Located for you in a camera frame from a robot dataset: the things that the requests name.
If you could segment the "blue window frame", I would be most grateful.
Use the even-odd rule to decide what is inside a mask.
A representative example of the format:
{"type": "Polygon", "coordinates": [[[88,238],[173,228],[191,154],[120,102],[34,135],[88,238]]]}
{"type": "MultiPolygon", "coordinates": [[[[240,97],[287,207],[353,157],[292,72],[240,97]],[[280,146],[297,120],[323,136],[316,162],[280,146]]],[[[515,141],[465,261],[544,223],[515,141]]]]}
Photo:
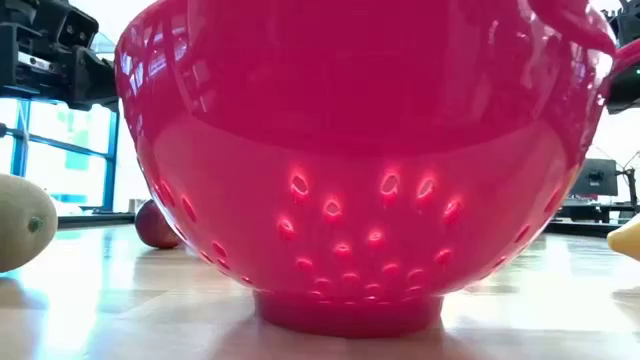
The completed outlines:
{"type": "Polygon", "coordinates": [[[0,98],[0,173],[42,188],[60,214],[110,212],[119,115],[0,98]]]}

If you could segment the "yellow lemon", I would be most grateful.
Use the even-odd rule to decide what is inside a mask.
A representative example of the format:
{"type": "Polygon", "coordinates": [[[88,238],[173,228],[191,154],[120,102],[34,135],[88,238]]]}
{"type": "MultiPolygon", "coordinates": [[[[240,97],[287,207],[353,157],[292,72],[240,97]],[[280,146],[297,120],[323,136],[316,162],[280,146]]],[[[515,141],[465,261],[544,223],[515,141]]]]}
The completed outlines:
{"type": "Polygon", "coordinates": [[[640,213],[607,235],[608,245],[616,253],[640,262],[640,213]]]}

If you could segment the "black computer monitor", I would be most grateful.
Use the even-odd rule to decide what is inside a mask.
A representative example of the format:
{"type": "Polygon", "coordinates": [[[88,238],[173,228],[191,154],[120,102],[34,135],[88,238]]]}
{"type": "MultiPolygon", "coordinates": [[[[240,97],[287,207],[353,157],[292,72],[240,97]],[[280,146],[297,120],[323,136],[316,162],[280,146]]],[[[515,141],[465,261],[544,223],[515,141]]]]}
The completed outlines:
{"type": "Polygon", "coordinates": [[[616,162],[587,158],[570,191],[571,195],[617,196],[616,162]]]}

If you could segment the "red plastic colander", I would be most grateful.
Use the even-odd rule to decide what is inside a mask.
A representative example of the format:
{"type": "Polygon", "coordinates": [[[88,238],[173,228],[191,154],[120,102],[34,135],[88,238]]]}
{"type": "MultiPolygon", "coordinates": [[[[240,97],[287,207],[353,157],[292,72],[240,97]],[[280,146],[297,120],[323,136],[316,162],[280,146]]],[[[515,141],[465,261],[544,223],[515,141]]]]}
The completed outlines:
{"type": "Polygon", "coordinates": [[[544,229],[639,63],[590,0],[156,0],[115,81],[167,222],[263,319],[386,337],[544,229]]]}

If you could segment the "black office desk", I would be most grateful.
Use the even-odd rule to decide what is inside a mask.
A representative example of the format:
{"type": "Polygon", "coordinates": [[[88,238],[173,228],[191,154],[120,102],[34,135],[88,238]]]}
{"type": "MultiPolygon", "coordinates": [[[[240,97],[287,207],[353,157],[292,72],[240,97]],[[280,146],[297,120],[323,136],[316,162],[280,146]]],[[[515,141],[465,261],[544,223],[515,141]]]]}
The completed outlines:
{"type": "Polygon", "coordinates": [[[631,203],[565,203],[553,216],[554,219],[568,218],[573,222],[594,221],[596,223],[606,223],[611,221],[612,212],[635,216],[640,211],[640,205],[633,206],[631,203]]]}

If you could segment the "dark red plum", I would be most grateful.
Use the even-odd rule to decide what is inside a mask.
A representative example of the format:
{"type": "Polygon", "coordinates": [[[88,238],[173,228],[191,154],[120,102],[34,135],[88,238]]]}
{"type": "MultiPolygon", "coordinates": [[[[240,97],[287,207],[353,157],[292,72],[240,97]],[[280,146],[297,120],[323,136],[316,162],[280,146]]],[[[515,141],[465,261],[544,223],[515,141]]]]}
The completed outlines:
{"type": "Polygon", "coordinates": [[[140,240],[156,249],[173,249],[181,239],[165,220],[153,199],[145,201],[135,215],[134,226],[140,240]]]}

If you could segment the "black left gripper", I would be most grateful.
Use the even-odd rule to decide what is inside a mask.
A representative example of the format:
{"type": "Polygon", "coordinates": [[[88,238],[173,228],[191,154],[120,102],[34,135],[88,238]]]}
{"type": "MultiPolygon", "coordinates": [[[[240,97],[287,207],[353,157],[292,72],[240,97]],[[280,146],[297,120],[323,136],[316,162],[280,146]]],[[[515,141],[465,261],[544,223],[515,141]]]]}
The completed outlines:
{"type": "Polygon", "coordinates": [[[68,0],[0,0],[0,97],[117,111],[113,62],[91,49],[98,32],[97,20],[68,0]]]}

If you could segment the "whole green-brown kiwi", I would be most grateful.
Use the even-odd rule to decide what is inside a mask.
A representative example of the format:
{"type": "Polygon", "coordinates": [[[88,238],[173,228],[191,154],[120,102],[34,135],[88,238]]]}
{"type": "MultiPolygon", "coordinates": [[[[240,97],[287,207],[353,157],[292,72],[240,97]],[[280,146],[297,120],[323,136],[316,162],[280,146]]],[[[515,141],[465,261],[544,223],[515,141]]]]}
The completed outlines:
{"type": "Polygon", "coordinates": [[[22,177],[0,174],[0,273],[33,260],[57,229],[55,206],[42,188],[22,177]]]}

